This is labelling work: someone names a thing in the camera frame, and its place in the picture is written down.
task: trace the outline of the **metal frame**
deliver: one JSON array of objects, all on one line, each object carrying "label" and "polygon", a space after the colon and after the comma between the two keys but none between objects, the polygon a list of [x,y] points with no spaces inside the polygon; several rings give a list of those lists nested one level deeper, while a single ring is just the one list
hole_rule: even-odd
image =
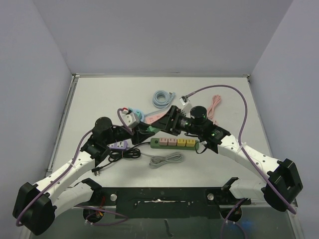
[{"label": "metal frame", "polygon": [[71,80],[68,96],[66,98],[66,103],[65,103],[65,106],[64,106],[64,110],[63,110],[63,113],[62,113],[62,118],[61,118],[61,122],[60,122],[60,125],[59,125],[58,134],[57,134],[57,137],[56,137],[56,140],[55,140],[55,143],[54,143],[54,149],[53,149],[52,156],[51,156],[51,159],[50,159],[50,162],[49,162],[49,165],[48,165],[48,169],[47,169],[47,172],[46,172],[46,175],[45,175],[46,177],[49,176],[52,173],[52,171],[53,171],[54,160],[55,160],[56,154],[57,154],[57,152],[59,150],[61,138],[62,138],[62,135],[63,135],[64,127],[65,127],[65,124],[66,124],[66,120],[68,118],[68,114],[69,114],[69,111],[70,111],[70,108],[71,108],[71,103],[72,103],[72,100],[73,100],[73,96],[74,96],[74,93],[75,93],[75,89],[76,89],[76,85],[77,85],[78,79],[79,78],[76,77],[76,75],[72,75],[72,80]]},{"label": "metal frame", "polygon": [[[49,166],[48,166],[48,170],[47,170],[46,176],[48,176],[48,175],[50,175],[52,173],[54,160],[55,160],[57,151],[59,149],[61,137],[62,137],[63,130],[64,130],[64,127],[65,127],[65,124],[66,124],[68,113],[69,113],[69,110],[70,110],[70,107],[71,107],[72,99],[73,99],[73,96],[74,96],[74,93],[75,93],[75,90],[76,90],[77,82],[78,82],[79,78],[93,78],[93,77],[96,77],[96,78],[103,78],[103,77],[104,78],[111,78],[111,77],[244,77],[244,78],[247,78],[247,81],[248,81],[249,87],[250,87],[250,79],[249,79],[250,75],[248,75],[248,74],[247,75],[192,75],[192,74],[183,75],[183,74],[180,74],[180,72],[170,72],[170,73],[167,73],[167,74],[138,74],[138,75],[73,74],[72,75],[71,84],[70,84],[70,88],[69,88],[69,92],[68,92],[68,96],[67,96],[67,99],[66,99],[66,104],[65,104],[65,107],[64,107],[63,115],[62,115],[62,119],[61,119],[59,130],[58,130],[57,138],[56,138],[56,141],[55,141],[54,150],[53,150],[53,153],[52,153],[52,157],[50,159],[50,163],[49,163]],[[264,132],[264,135],[265,135],[265,138],[266,138],[266,142],[267,142],[267,145],[268,145],[268,148],[269,148],[269,152],[271,154],[270,156],[272,156],[272,152],[271,152],[271,149],[270,149],[270,146],[269,146],[269,142],[268,142],[268,139],[267,139],[267,136],[266,136],[266,132],[264,130],[263,122],[262,122],[260,117],[259,117],[259,119],[260,119],[260,123],[261,123],[262,128],[263,128],[263,132]],[[268,206],[269,207],[269,205],[267,203],[263,202],[263,201],[252,201],[251,205],[247,205],[245,207],[255,207],[255,206],[258,206],[258,207],[267,207]],[[294,201],[294,206],[298,207],[296,200]],[[298,219],[298,216],[297,215],[293,215],[291,213],[288,213],[288,214],[289,214],[290,222],[291,222],[295,237],[297,239],[304,239],[303,230],[302,230],[300,221]],[[21,231],[21,234],[19,236],[19,239],[29,239],[30,236],[31,236],[31,231],[28,230],[26,227],[23,227],[23,229]]]}]

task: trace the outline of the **pink switch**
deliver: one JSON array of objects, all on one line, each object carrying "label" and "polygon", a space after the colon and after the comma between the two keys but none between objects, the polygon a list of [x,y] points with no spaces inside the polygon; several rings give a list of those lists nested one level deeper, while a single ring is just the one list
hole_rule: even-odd
[{"label": "pink switch", "polygon": [[167,138],[159,138],[159,145],[160,146],[166,146],[168,142]]},{"label": "pink switch", "polygon": [[177,145],[177,139],[176,138],[169,138],[168,139],[168,145],[169,146],[176,146]]}]

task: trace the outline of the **light blue cable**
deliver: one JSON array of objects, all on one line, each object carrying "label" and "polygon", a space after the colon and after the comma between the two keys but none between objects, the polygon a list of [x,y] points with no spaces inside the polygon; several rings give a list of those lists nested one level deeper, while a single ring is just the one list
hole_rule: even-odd
[{"label": "light blue cable", "polygon": [[[159,97],[164,97],[164,101],[160,101]],[[160,110],[148,113],[145,116],[153,115],[155,113],[162,111],[163,109],[166,109],[168,106],[170,106],[174,97],[175,97],[175,92],[168,93],[163,90],[156,91],[153,95],[152,103],[156,108],[159,108]]]}]

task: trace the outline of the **cable tie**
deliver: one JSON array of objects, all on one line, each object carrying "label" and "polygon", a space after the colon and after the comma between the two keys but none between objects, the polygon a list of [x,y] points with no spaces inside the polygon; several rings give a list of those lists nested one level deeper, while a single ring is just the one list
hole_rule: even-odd
[{"label": "cable tie", "polygon": [[247,143],[246,143],[246,142],[243,142],[243,143],[241,144],[241,146],[239,146],[239,148],[237,149],[236,154],[238,155],[239,152],[241,151],[241,149],[242,149],[244,146],[246,146],[246,145],[247,145]]},{"label": "cable tie", "polygon": [[75,165],[74,165],[73,163],[69,163],[69,162],[67,162],[67,164],[72,165],[72,167],[73,167],[75,170],[77,170],[77,168],[75,167]]}]

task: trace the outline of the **gray cable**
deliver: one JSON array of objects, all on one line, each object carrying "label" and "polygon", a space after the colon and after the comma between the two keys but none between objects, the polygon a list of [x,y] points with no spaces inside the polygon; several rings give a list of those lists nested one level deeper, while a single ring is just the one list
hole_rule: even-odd
[{"label": "gray cable", "polygon": [[[159,97],[164,97],[164,101],[160,101]],[[163,91],[163,90],[156,91],[153,95],[152,103],[156,108],[158,108],[160,110],[153,111],[151,113],[146,114],[145,116],[150,116],[150,115],[153,115],[155,113],[161,112],[162,110],[166,109],[168,106],[170,106],[174,97],[175,97],[175,92],[168,93],[168,92]]]},{"label": "gray cable", "polygon": [[184,155],[180,152],[174,152],[167,156],[155,156],[146,153],[143,155],[151,157],[150,168],[159,168],[167,163],[182,163],[184,161]]}]

